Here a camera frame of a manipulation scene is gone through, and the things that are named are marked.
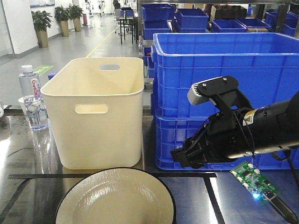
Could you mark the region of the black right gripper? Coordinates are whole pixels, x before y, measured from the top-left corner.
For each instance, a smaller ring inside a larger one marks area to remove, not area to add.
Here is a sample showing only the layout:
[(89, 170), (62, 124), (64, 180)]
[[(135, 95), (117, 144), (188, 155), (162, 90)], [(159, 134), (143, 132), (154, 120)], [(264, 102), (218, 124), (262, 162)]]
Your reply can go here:
[(255, 143), (245, 113), (252, 110), (247, 97), (240, 90), (209, 96), (220, 110), (211, 115), (207, 124), (171, 151), (175, 162), (182, 167), (198, 169), (208, 163), (234, 162), (240, 157), (254, 155)]

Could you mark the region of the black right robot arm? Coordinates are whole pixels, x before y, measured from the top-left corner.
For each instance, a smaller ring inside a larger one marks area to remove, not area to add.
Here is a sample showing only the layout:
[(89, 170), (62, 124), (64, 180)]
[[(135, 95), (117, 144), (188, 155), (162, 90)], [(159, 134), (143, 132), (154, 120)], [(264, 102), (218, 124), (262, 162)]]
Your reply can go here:
[(230, 163), (299, 147), (299, 95), (254, 110), (250, 107), (213, 114), (209, 122), (171, 151), (182, 167), (201, 168), (207, 163)]

